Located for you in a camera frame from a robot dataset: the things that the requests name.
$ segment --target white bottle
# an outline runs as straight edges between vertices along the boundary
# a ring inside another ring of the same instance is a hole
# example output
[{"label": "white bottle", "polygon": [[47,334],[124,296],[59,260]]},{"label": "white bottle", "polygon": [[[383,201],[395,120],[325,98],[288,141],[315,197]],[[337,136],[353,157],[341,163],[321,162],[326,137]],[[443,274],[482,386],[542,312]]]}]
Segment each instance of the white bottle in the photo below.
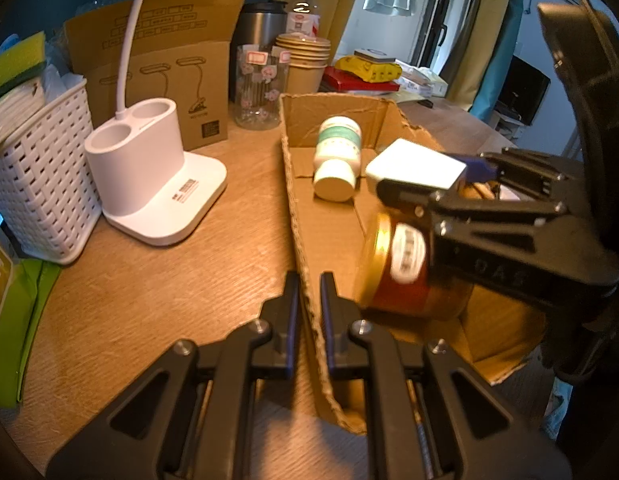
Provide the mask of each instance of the white bottle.
[{"label": "white bottle", "polygon": [[318,37],[320,13],[316,0],[289,0],[287,7],[288,34],[297,34],[307,38]]},{"label": "white bottle", "polygon": [[314,156],[314,193],[346,202],[361,174],[361,127],[349,117],[331,117],[320,125]]}]

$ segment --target yellow package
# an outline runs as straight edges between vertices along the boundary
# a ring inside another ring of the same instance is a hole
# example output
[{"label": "yellow package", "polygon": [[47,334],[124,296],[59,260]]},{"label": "yellow package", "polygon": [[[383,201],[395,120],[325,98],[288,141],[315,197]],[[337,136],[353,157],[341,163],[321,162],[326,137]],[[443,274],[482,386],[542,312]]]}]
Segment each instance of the yellow package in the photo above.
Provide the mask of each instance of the yellow package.
[{"label": "yellow package", "polygon": [[357,75],[367,83],[386,83],[403,73],[396,63],[372,63],[357,56],[341,57],[336,61],[336,68]]}]

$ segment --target gold lid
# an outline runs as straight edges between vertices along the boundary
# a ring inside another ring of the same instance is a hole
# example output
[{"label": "gold lid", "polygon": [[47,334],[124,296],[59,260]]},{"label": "gold lid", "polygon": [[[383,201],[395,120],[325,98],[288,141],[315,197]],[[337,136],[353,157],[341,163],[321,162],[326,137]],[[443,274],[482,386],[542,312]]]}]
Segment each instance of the gold lid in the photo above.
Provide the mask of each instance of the gold lid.
[{"label": "gold lid", "polygon": [[371,304],[379,288],[390,246],[391,218],[378,213],[369,223],[354,282],[354,300],[362,308]]}]

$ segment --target red book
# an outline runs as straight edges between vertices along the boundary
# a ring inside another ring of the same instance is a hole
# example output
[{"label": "red book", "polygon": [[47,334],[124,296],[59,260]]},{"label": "red book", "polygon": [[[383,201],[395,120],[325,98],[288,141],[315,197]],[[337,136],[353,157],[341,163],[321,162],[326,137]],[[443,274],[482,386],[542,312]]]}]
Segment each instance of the red book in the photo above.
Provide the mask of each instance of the red book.
[{"label": "red book", "polygon": [[350,92],[353,90],[368,90],[378,92],[398,92],[400,85],[393,81],[386,83],[367,83],[360,77],[345,70],[328,66],[323,73],[323,84],[334,92]]}]

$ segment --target sponge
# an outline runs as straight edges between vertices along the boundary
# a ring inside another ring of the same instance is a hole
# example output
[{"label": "sponge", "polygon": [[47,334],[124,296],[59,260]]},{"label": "sponge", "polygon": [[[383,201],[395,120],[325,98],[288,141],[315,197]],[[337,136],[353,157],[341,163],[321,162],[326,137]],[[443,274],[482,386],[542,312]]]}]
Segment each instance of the sponge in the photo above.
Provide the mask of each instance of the sponge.
[{"label": "sponge", "polygon": [[45,70],[45,33],[38,32],[0,55],[0,98]]}]

